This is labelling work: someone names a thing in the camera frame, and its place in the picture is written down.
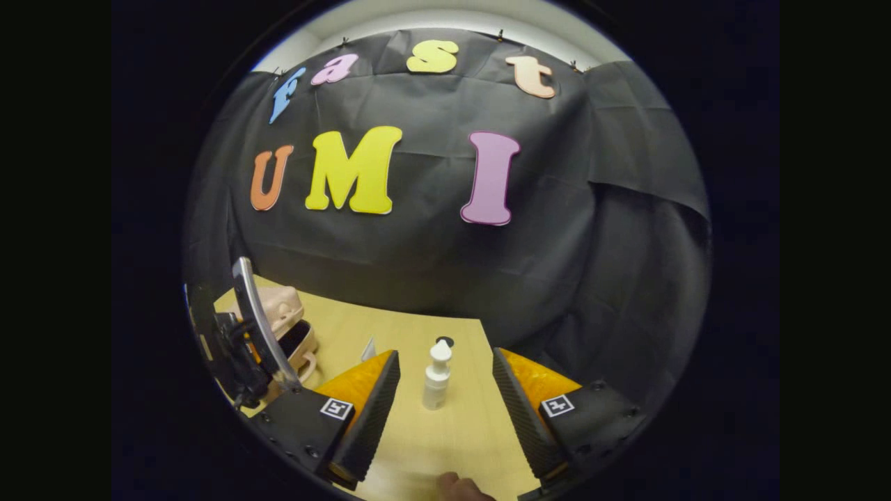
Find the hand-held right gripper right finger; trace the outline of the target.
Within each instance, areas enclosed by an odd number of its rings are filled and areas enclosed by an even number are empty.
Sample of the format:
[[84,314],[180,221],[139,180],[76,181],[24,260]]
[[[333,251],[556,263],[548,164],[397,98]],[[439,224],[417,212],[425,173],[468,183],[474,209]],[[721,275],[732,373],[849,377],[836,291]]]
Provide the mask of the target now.
[[493,350],[492,374],[540,486],[556,493],[603,470],[647,421],[605,381],[582,385],[510,350]]

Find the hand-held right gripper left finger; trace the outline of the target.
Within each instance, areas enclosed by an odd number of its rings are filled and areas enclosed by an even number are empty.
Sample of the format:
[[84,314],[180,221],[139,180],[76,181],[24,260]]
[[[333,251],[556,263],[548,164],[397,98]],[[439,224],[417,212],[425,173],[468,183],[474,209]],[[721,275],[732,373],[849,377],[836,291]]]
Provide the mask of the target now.
[[386,350],[318,389],[284,390],[251,425],[299,472],[354,491],[381,442],[400,377],[398,351]]

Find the pink beige suitcase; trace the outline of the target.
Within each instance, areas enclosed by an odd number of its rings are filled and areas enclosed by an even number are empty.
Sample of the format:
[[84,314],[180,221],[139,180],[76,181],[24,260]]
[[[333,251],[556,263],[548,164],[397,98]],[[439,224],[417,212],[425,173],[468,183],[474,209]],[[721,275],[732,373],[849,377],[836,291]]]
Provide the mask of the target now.
[[281,355],[289,367],[276,359],[264,357],[268,353],[264,339],[254,340],[251,332],[257,330],[255,320],[245,320],[241,308],[233,304],[231,312],[237,323],[229,334],[232,351],[263,369],[287,389],[299,389],[316,369],[316,352],[319,342],[314,327],[303,318],[303,303],[297,290],[290,286],[259,287],[258,295],[265,320],[278,343]]

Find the white pump bottle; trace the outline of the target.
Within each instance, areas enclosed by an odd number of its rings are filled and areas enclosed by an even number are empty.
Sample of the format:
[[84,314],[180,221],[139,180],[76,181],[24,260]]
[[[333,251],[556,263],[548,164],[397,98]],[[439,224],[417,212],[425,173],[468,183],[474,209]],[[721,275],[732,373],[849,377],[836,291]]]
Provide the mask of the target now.
[[451,377],[452,345],[448,339],[437,339],[429,350],[429,358],[430,363],[425,368],[425,383],[421,404],[427,410],[435,411],[442,407],[445,402]]

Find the black backdrop cloth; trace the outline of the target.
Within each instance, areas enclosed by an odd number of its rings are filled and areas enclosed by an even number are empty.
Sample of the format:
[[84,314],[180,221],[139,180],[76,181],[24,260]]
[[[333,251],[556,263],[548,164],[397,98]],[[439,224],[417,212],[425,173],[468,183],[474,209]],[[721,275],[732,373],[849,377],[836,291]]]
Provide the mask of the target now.
[[633,61],[580,73],[472,31],[370,35],[242,77],[194,175],[192,301],[247,257],[303,292],[477,318],[494,346],[646,409],[699,336],[704,182]]

